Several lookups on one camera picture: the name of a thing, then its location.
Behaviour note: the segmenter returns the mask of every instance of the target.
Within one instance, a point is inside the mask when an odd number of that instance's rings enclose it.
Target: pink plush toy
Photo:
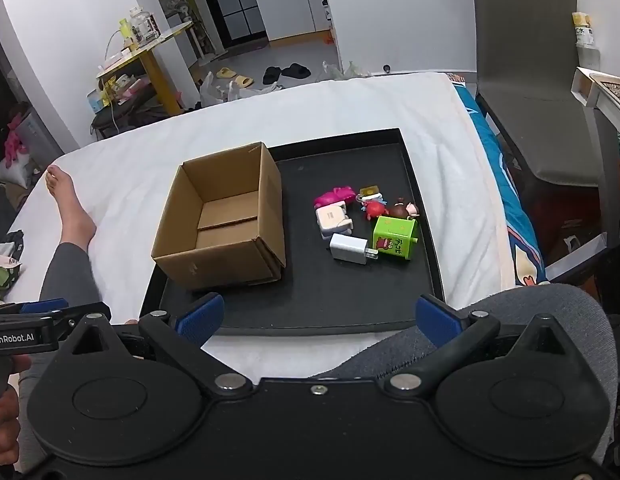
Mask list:
[[[28,153],[28,149],[23,145],[21,139],[14,129],[21,124],[21,114],[17,114],[13,120],[8,123],[10,132],[4,143],[5,147],[5,167],[10,168],[12,163],[17,160],[17,153]]]
[[[336,204],[342,200],[346,204],[354,202],[357,194],[350,186],[335,187],[332,191],[322,194],[320,197],[314,199],[314,208],[318,209],[325,205]]]

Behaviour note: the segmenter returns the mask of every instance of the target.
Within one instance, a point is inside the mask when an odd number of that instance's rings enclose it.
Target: slipper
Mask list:
[[[251,77],[246,77],[245,75],[238,75],[235,80],[235,83],[239,85],[239,88],[247,88],[252,83],[254,83],[254,79]]]
[[[305,79],[310,75],[310,71],[305,66],[299,65],[299,63],[293,63],[288,68],[284,68],[281,71],[281,75],[295,79]]]
[[[230,70],[227,66],[225,66],[216,73],[216,76],[219,79],[232,79],[234,76],[236,76],[236,72],[234,70]]]
[[[267,67],[266,73],[263,74],[263,84],[271,85],[272,83],[279,80],[280,75],[281,75],[281,69],[278,66]]]

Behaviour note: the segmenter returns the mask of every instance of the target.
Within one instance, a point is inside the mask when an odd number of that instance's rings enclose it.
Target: black tray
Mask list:
[[[414,324],[420,294],[443,300],[443,287],[419,187],[398,129],[308,140],[270,148],[281,173],[287,267],[278,282],[216,288],[226,302],[227,335],[328,335],[400,330]],[[362,266],[334,260],[312,202],[333,187],[377,185],[421,212],[410,260],[380,254]],[[352,235],[372,238],[358,203],[348,206]],[[178,312],[207,293],[189,292],[155,267],[141,315]]]

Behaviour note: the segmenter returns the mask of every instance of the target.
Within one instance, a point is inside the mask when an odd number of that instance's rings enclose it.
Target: power adapter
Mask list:
[[[369,259],[376,260],[379,252],[368,248],[365,238],[355,238],[333,234],[330,239],[330,252],[335,260],[344,260],[354,264],[365,265]]]

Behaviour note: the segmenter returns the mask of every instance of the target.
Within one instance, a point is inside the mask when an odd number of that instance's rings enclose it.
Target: black slipper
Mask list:
[[[281,71],[281,75],[295,79],[305,79],[310,75],[310,71],[305,66],[299,65],[299,63],[293,63],[288,68],[284,68]]]
[[[263,74],[263,84],[271,85],[275,81],[279,80],[281,75],[281,69],[278,66],[269,66],[266,69],[266,73]]]

